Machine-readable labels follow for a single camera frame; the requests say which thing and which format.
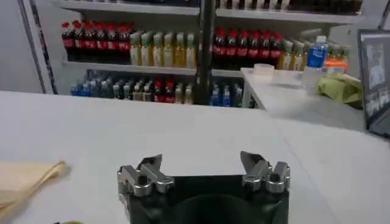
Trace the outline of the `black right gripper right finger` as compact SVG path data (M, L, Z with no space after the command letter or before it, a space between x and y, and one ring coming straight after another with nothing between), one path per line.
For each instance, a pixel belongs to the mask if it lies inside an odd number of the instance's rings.
M240 152L240 158L246 173L242 176L242 185L251 192L266 189L272 194L288 192L291 181L291 168L286 162L278 161L272 166L261 155Z

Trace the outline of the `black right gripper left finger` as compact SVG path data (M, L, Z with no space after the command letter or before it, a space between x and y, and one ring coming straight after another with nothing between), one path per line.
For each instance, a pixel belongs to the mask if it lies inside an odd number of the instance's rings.
M118 195L147 197L153 191L167 194L174 187L174 178L161 172L162 154L145 157L136 167L121 166L117 171Z

